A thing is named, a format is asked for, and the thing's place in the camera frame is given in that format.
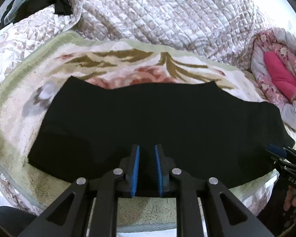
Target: blue gripper pad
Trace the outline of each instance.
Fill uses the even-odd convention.
[[[157,163],[157,177],[158,177],[158,190],[159,195],[163,196],[163,181],[162,181],[162,170],[160,164],[160,157],[157,145],[155,146],[155,161]]]
[[[134,163],[134,170],[132,175],[132,190],[131,190],[131,196],[134,197],[137,190],[137,180],[138,180],[138,168],[139,168],[139,157],[140,157],[140,149],[139,146],[136,150],[136,157],[135,157],[135,163]]]
[[[271,152],[273,153],[274,155],[282,158],[282,159],[286,159],[287,158],[287,153],[285,151],[284,148],[282,147],[277,147],[273,144],[268,144],[265,146],[265,149],[268,151],[268,152]]]

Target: bedding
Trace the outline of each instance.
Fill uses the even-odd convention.
[[[143,72],[136,70],[141,67],[146,67]],[[69,183],[30,166],[27,154],[48,101],[55,93],[52,90],[59,90],[71,75],[83,80],[97,76],[97,81],[116,87],[129,85],[134,80],[137,83],[146,81],[147,76],[151,79],[172,77],[191,84],[215,81],[220,88],[242,100],[263,101],[245,74],[230,65],[161,45],[126,39],[90,41],[71,31],[60,34],[28,56],[0,88],[0,172],[40,209],[48,206]],[[22,112],[26,108],[31,114],[24,116]],[[270,197],[275,180],[276,171],[272,171],[231,191],[258,213]],[[175,199],[137,197],[119,201],[119,226],[174,222]]]
[[[282,62],[271,70],[266,65],[269,61],[264,59],[264,54],[270,51]],[[296,82],[296,37],[282,28],[259,33],[254,40],[251,70],[268,101],[280,109],[283,121],[296,130],[296,85],[290,85],[291,91],[288,89],[288,84]],[[283,75],[283,70],[289,72],[289,79]],[[273,77],[275,74],[285,87],[274,82],[278,80]]]
[[[196,57],[201,61],[204,61],[204,58],[211,59],[209,64],[218,67],[214,68],[215,74],[218,73],[216,70],[227,73],[229,82],[237,86],[237,89],[227,90],[230,94],[243,100],[266,100],[249,71],[253,35],[270,28],[272,23],[261,13],[253,0],[71,0],[70,2],[73,7],[71,16],[55,15],[54,6],[49,6],[0,33],[0,86],[5,78],[14,69],[17,70],[18,66],[22,65],[21,62],[39,46],[72,28],[88,39],[109,41],[128,38],[129,40],[125,42],[131,46],[135,45],[132,40],[140,40],[191,51],[199,55],[200,57]],[[75,42],[75,40],[75,38],[71,41],[63,39],[62,42]],[[246,71],[240,72],[234,67],[216,64],[214,61],[232,64]],[[112,77],[118,82],[122,78],[127,82],[127,78],[124,80],[124,77],[132,74],[131,70],[123,69],[120,72],[122,75],[119,73],[114,75],[111,72],[114,70],[105,71],[108,80]],[[202,82],[199,75],[204,81],[208,80],[207,72],[198,72],[196,69],[193,70],[193,74],[195,72],[197,79],[188,77],[189,81]],[[296,131],[287,125],[285,128],[296,143]],[[14,206],[34,214],[39,214],[41,209],[44,209],[67,186],[67,183],[61,183],[60,189],[49,193],[50,182],[45,182],[43,174],[35,178],[37,188],[27,192],[24,186],[20,187],[19,183],[17,184],[11,175],[7,174],[6,170],[9,168],[0,164],[0,190]],[[258,214],[267,203],[275,180],[274,171],[256,181],[233,188],[232,191],[254,214]],[[152,218],[151,211],[159,207],[158,200],[147,198],[128,202],[129,200],[123,201],[122,209],[127,216],[123,213],[119,215],[120,225],[148,222],[150,226],[155,222],[149,218]],[[167,200],[160,207],[166,214],[164,218],[170,218],[171,222],[175,222],[173,206],[175,201]]]

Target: pink pillow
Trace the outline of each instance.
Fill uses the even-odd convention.
[[[289,72],[275,51],[264,53],[264,62],[273,84],[289,101],[296,94],[296,79]]]

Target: black fabric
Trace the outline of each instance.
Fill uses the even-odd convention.
[[[105,90],[70,77],[55,96],[28,159],[67,182],[99,178],[141,147],[138,196],[157,195],[154,145],[176,166],[228,188],[274,169],[266,144],[293,147],[278,108],[245,102],[215,82]]]
[[[0,227],[12,237],[17,237],[35,218],[35,215],[16,208],[0,207]]]
[[[3,13],[3,16],[1,17],[1,20],[0,20],[0,30],[2,28],[4,28],[6,25],[4,24],[4,18],[7,16],[7,14],[9,13],[9,11],[12,9],[12,5],[14,3],[15,0],[12,0],[9,5],[7,6],[5,12]]]
[[[257,218],[270,230],[274,236],[279,236],[284,230],[284,202],[288,191],[287,181],[278,180],[274,185],[271,198]]]
[[[55,14],[72,14],[68,0],[28,0],[18,9],[13,23],[17,23],[52,4],[55,4]]]

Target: human hand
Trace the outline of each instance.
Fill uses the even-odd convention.
[[[294,196],[294,188],[292,186],[289,186],[289,189],[287,191],[287,196],[284,202],[284,211],[288,211],[291,205],[293,205],[296,208],[296,197]]]

